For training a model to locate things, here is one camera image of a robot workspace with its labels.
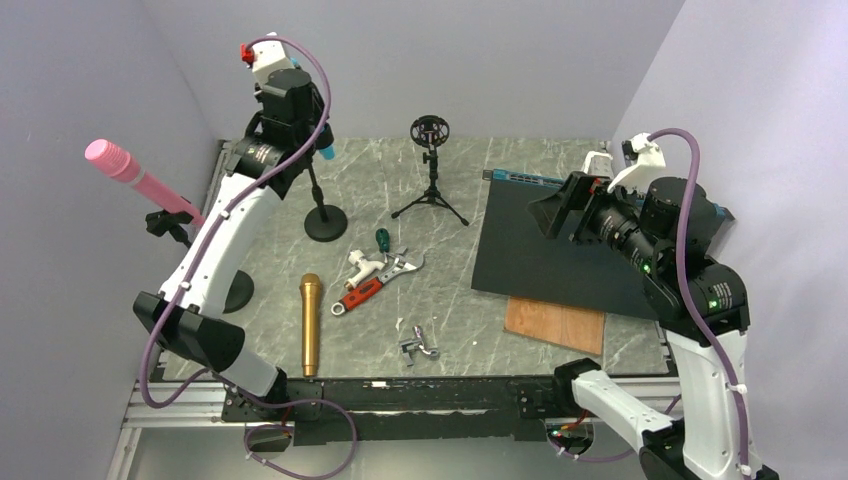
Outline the blue microphone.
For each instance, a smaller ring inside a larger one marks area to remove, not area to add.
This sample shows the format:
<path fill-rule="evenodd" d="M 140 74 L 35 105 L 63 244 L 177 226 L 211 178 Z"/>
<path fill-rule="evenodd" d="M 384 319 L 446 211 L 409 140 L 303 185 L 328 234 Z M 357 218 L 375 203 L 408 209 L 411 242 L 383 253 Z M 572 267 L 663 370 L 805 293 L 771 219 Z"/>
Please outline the blue microphone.
<path fill-rule="evenodd" d="M 335 157 L 333 147 L 335 137 L 332 132 L 332 127 L 328 122 L 325 122 L 320 129 L 320 134 L 314 142 L 316 150 L 327 160 L 332 160 Z"/>

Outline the gold microphone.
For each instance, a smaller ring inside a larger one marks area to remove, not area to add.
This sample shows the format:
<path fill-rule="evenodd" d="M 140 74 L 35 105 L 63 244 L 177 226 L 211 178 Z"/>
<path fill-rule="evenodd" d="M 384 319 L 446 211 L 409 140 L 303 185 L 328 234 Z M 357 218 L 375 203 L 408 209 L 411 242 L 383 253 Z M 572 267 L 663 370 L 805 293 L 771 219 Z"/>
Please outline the gold microphone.
<path fill-rule="evenodd" d="M 320 347 L 320 302 L 322 282 L 315 273 L 306 273 L 300 282 L 302 303 L 301 366 L 305 378 L 317 376 Z"/>

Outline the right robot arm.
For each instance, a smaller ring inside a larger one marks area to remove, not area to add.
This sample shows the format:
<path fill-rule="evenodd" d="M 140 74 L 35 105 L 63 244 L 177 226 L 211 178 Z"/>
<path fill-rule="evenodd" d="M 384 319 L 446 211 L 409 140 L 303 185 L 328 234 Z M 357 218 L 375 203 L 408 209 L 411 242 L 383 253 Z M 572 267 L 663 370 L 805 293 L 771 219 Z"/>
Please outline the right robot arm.
<path fill-rule="evenodd" d="M 747 290 L 708 253 L 725 216 L 705 190 L 661 177 L 638 198 L 609 178 L 575 171 L 527 209 L 549 239 L 578 213 L 574 243 L 603 244 L 639 272 L 677 367 L 684 413 L 675 419 L 651 408 L 588 359 L 554 370 L 555 409 L 598 417 L 649 479 L 775 478 L 755 450 L 745 403 Z"/>

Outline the black tripod mic stand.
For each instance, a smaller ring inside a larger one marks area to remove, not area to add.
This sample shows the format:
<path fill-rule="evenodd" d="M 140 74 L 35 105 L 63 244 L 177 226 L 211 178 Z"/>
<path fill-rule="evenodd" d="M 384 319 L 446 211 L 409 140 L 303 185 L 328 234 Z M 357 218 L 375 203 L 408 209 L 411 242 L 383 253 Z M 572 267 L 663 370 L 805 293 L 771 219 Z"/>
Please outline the black tripod mic stand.
<path fill-rule="evenodd" d="M 450 136 L 448 122 L 437 115 L 423 115 L 410 125 L 410 138 L 413 143 L 425 149 L 422 153 L 422 163 L 428 166 L 429 185 L 424 193 L 412 200 L 406 206 L 391 213 L 391 219 L 397 219 L 402 213 L 416 205 L 432 205 L 447 209 L 455 215 L 463 226 L 469 226 L 470 222 L 464 218 L 443 197 L 438 188 L 438 148 L 446 143 Z"/>

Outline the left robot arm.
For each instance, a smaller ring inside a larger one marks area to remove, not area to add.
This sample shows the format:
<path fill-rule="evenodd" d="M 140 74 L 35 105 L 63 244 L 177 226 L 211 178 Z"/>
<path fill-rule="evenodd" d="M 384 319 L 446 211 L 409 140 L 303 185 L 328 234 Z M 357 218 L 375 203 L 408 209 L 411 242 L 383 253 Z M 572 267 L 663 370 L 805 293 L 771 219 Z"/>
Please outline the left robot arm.
<path fill-rule="evenodd" d="M 248 393 L 264 420 L 287 406 L 286 374 L 246 348 L 242 328 L 221 319 L 226 296 L 261 225 L 310 168 L 316 151 L 332 146 L 332 93 L 326 72 L 317 87 L 301 66 L 278 67 L 258 86 L 259 137 L 247 135 L 221 181 L 215 207 L 174 273 L 156 294 L 141 292 L 133 311 L 160 346 Z"/>

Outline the blue mic round-base stand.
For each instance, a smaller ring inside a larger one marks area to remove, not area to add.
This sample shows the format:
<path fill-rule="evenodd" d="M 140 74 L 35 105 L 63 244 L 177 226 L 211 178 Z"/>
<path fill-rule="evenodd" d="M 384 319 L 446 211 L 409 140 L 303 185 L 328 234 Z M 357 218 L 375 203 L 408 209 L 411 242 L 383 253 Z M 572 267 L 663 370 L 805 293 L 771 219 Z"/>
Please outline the blue mic round-base stand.
<path fill-rule="evenodd" d="M 347 230 L 348 218 L 345 212 L 337 206 L 327 205 L 324 201 L 314 168 L 307 168 L 311 182 L 311 194 L 316 206 L 308 212 L 304 219 L 304 230 L 309 238 L 321 243 L 339 239 Z"/>

